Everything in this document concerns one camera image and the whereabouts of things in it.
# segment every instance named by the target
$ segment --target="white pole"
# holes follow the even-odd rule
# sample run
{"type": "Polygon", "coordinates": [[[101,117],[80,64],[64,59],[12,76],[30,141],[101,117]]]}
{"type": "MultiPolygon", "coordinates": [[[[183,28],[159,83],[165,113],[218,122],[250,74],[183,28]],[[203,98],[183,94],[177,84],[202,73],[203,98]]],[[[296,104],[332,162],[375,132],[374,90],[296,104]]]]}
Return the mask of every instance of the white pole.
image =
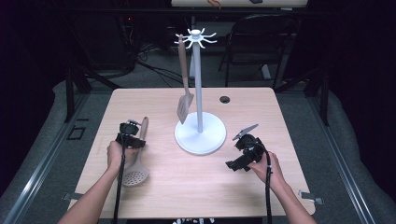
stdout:
{"type": "MultiPolygon", "coordinates": [[[[200,38],[201,32],[199,30],[191,31],[192,39],[200,38]]],[[[195,95],[197,103],[197,119],[198,119],[198,133],[203,131],[202,121],[202,83],[201,83],[201,52],[198,42],[192,43],[192,55],[194,58],[194,74],[195,74],[195,95]]]]}

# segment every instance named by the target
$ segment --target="metal tool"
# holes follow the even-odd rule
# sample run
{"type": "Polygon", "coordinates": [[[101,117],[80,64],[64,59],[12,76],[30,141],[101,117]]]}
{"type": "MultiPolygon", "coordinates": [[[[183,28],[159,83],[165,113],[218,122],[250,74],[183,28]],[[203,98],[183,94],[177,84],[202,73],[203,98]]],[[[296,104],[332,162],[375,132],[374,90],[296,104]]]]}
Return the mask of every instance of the metal tool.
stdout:
{"type": "Polygon", "coordinates": [[[239,134],[237,134],[237,135],[233,138],[233,140],[236,140],[236,139],[238,139],[238,138],[241,138],[242,136],[244,136],[245,134],[247,134],[247,133],[250,132],[251,130],[255,129],[257,126],[259,126],[259,124],[255,124],[255,125],[252,125],[252,126],[246,128],[246,129],[243,129],[239,134]]]}
{"type": "MultiPolygon", "coordinates": [[[[148,126],[149,126],[149,118],[144,117],[142,121],[142,127],[140,129],[140,136],[139,136],[140,140],[145,140],[148,126]]],[[[124,170],[122,177],[123,186],[131,187],[138,185],[142,183],[149,176],[149,170],[146,167],[144,167],[140,162],[142,149],[143,148],[140,148],[139,151],[137,152],[136,161],[134,162],[134,164],[131,167],[124,170]]]]}

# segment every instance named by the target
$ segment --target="wooden table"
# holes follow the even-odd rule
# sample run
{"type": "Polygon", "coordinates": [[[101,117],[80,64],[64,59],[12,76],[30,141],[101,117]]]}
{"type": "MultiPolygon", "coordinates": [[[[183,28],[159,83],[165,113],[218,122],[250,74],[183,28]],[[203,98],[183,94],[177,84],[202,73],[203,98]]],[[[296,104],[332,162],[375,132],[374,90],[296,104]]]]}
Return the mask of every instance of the wooden table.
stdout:
{"type": "MultiPolygon", "coordinates": [[[[249,0],[218,0],[222,7],[306,7],[307,0],[263,0],[253,4],[249,0]]],[[[172,7],[212,7],[206,0],[172,0],[172,7]]]]}
{"type": "MultiPolygon", "coordinates": [[[[285,178],[296,195],[299,190],[309,192],[272,89],[203,88],[203,110],[219,117],[227,131],[219,150],[205,156],[191,155],[175,140],[177,103],[182,94],[181,88],[115,90],[76,192],[86,192],[105,171],[106,147],[115,139],[120,123],[128,119],[141,121],[145,116],[149,125],[142,163],[149,169],[149,176],[138,186],[122,187],[119,218],[265,217],[264,184],[252,171],[234,172],[225,164],[242,155],[234,147],[233,137],[256,123],[259,126],[250,133],[279,157],[285,178]],[[230,103],[222,103],[221,96],[230,97],[230,103]]],[[[190,112],[195,111],[194,99],[190,112]]],[[[117,180],[102,218],[113,217],[116,189],[117,180]]],[[[311,202],[298,198],[310,214],[315,212],[311,202]]],[[[285,215],[273,193],[271,205],[274,216],[285,215]]]]}

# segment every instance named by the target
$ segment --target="dark background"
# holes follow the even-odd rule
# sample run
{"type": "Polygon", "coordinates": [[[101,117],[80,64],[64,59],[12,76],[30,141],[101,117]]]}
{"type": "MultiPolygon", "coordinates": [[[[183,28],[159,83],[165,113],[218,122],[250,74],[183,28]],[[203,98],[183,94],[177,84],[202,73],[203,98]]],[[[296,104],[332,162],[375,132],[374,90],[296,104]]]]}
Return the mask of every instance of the dark background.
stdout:
{"type": "MultiPolygon", "coordinates": [[[[58,4],[114,7],[115,2],[91,1],[82,6],[79,1],[70,0],[58,4]]],[[[43,6],[43,3],[53,7],[54,1],[38,4],[43,6]]],[[[127,7],[169,7],[169,1],[151,1],[153,5],[139,5],[142,1],[129,3],[127,7]]],[[[70,64],[78,63],[90,69],[132,70],[141,41],[166,48],[167,41],[159,38],[159,34],[166,34],[164,27],[168,24],[183,24],[183,19],[134,17],[138,32],[133,36],[134,44],[130,45],[120,32],[120,23],[125,22],[125,18],[78,16],[72,18],[70,27],[59,15],[43,14],[36,2],[2,1],[1,4],[0,193],[3,194],[50,112],[53,86],[64,80],[70,64]],[[91,42],[90,35],[103,38],[91,42]]],[[[392,14],[393,9],[387,1],[310,1],[309,10],[345,13],[337,20],[303,20],[284,77],[297,77],[329,62],[325,64],[331,78],[331,91],[339,97],[355,130],[361,160],[378,186],[396,201],[396,173],[393,172],[396,170],[393,161],[396,16],[392,14]]]]}

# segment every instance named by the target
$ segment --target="forearm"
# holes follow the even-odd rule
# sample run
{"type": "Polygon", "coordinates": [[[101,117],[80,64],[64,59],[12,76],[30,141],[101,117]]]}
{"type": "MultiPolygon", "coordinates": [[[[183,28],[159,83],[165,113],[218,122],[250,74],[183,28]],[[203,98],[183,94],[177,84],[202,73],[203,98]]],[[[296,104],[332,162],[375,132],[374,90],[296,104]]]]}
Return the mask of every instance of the forearm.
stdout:
{"type": "Polygon", "coordinates": [[[279,186],[273,192],[282,204],[290,224],[317,223],[297,199],[289,184],[284,182],[279,186]]]}
{"type": "Polygon", "coordinates": [[[119,170],[109,168],[99,180],[67,211],[59,223],[97,223],[107,194],[119,170]]]}

